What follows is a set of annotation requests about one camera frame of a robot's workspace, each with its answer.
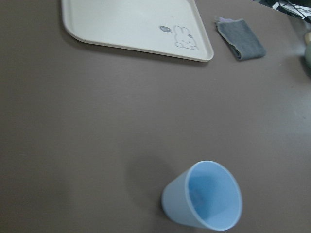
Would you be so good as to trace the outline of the grey folded cloth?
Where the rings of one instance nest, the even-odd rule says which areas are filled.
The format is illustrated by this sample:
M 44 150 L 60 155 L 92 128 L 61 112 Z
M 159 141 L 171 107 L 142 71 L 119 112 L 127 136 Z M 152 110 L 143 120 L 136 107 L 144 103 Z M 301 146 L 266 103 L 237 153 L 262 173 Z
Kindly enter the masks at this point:
M 266 55 L 264 46 L 244 19 L 217 17 L 215 24 L 237 60 L 256 59 Z

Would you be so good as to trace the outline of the cream rabbit tray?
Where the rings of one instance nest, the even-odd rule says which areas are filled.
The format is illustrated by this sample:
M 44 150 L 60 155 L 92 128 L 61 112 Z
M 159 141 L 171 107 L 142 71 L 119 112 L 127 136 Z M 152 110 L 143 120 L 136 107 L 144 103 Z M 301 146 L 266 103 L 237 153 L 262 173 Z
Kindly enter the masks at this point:
M 193 0 L 62 0 L 75 39 L 94 45 L 207 62 L 214 56 Z

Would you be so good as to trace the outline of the light blue plastic cup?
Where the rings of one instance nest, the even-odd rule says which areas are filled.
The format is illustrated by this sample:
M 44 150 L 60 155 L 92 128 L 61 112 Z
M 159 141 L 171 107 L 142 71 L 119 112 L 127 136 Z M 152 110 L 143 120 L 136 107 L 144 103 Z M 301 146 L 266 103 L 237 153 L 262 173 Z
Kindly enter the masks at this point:
M 163 190 L 166 216 L 182 225 L 226 231 L 242 215 L 240 187 L 227 168 L 214 161 L 200 161 Z

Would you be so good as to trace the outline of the mint green bowl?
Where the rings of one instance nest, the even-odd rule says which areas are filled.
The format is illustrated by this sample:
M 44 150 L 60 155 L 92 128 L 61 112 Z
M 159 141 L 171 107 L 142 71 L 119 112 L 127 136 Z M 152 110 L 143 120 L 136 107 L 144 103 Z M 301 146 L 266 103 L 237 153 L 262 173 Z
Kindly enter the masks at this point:
M 311 44 L 309 43 L 304 51 L 304 55 L 302 58 L 303 68 L 306 74 L 311 77 Z

